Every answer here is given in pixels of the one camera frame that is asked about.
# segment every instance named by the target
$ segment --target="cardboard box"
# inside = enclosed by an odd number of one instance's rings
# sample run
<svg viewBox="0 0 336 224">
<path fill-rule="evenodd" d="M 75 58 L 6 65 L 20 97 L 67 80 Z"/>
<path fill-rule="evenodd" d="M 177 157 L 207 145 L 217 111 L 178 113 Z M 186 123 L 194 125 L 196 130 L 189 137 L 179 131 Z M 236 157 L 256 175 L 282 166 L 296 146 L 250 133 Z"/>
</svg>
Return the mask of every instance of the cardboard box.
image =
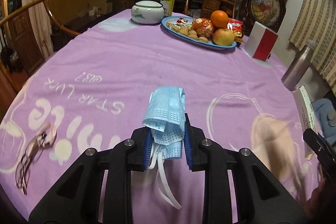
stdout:
<svg viewBox="0 0 336 224">
<path fill-rule="evenodd" d="M 106 0 L 91 0 L 90 10 L 95 10 L 98 15 L 105 15 L 112 12 L 112 2 Z"/>
<path fill-rule="evenodd" d="M 311 128 L 315 133 L 317 133 L 315 113 L 305 86 L 302 85 L 297 90 L 294 90 L 293 96 L 300 115 L 302 133 L 304 133 L 307 128 Z M 314 151 L 306 143 L 304 143 L 305 158 L 307 160 L 311 160 L 314 155 Z"/>
<path fill-rule="evenodd" d="M 244 50 L 253 58 L 266 61 L 278 34 L 259 22 L 255 22 Z"/>
</svg>

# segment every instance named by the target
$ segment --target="metal water bottle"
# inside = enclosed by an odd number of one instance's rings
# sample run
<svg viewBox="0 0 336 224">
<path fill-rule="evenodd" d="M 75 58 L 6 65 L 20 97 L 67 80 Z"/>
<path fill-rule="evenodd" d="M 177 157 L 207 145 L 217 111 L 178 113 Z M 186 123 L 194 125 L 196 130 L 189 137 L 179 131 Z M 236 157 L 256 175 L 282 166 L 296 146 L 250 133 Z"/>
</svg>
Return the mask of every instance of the metal water bottle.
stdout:
<svg viewBox="0 0 336 224">
<path fill-rule="evenodd" d="M 302 76 L 305 74 L 309 67 L 310 60 L 316 48 L 316 43 L 310 39 L 307 40 L 306 45 L 300 50 L 300 52 L 295 56 L 293 62 L 289 66 L 288 70 L 285 72 L 281 78 L 282 83 L 285 87 L 294 91 L 295 86 L 300 81 Z"/>
</svg>

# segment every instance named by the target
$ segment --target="red and white box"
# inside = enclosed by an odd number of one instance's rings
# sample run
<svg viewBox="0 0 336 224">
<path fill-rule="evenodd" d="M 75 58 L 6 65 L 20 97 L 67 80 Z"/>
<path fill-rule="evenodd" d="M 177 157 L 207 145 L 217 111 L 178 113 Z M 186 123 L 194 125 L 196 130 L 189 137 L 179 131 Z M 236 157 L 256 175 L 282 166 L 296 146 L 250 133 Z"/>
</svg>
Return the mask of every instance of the red and white box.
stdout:
<svg viewBox="0 0 336 224">
<path fill-rule="evenodd" d="M 256 21 L 244 50 L 251 57 L 266 61 L 277 38 L 276 32 Z"/>
</svg>

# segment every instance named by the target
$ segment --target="blue face mask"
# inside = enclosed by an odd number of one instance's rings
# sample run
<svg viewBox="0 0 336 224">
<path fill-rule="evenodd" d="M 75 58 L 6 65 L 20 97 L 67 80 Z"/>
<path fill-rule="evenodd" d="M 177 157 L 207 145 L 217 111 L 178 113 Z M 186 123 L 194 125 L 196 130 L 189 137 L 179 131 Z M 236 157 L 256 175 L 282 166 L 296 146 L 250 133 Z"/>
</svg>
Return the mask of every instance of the blue face mask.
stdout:
<svg viewBox="0 0 336 224">
<path fill-rule="evenodd" d="M 158 165 L 157 178 L 160 176 L 164 195 L 160 188 L 158 191 L 162 198 L 177 209 L 181 205 L 171 193 L 163 169 L 165 159 L 175 160 L 182 157 L 182 140 L 184 138 L 185 123 L 185 94 L 183 88 L 176 86 L 162 86 L 152 92 L 147 113 L 142 121 L 143 125 L 151 128 L 153 137 L 152 163 L 149 169 Z"/>
</svg>

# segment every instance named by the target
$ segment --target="fruit plate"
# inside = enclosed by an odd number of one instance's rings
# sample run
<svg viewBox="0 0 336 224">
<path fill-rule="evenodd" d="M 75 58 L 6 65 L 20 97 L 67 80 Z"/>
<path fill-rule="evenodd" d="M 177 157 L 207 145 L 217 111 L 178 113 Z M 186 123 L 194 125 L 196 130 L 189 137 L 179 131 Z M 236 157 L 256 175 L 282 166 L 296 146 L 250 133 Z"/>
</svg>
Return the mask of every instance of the fruit plate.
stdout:
<svg viewBox="0 0 336 224">
<path fill-rule="evenodd" d="M 200 46 L 200 47 L 203 47 L 203 48 L 208 48 L 210 50 L 213 50 L 213 51 L 224 51 L 224 50 L 227 50 L 227 49 L 230 49 L 230 48 L 234 48 L 237 46 L 237 42 L 234 41 L 233 44 L 231 46 L 219 46 L 219 45 L 216 45 L 214 44 L 212 41 L 209 41 L 208 43 L 206 42 L 202 42 L 202 41 L 198 41 L 196 39 L 193 39 L 193 38 L 190 38 L 190 37 L 186 37 L 182 34 L 179 34 L 173 30 L 171 30 L 168 26 L 167 26 L 167 23 L 169 24 L 177 24 L 177 21 L 179 19 L 183 18 L 186 22 L 183 24 L 185 26 L 187 25 L 191 25 L 192 22 L 193 22 L 193 18 L 191 17 L 187 17 L 187 16 L 173 16 L 173 17 L 166 17 L 164 18 L 162 21 L 161 21 L 161 25 L 168 31 L 170 32 L 172 35 L 176 36 L 177 38 L 180 38 L 186 42 L 189 42 L 189 43 L 192 43 L 192 44 L 195 44 L 197 46 Z"/>
</svg>

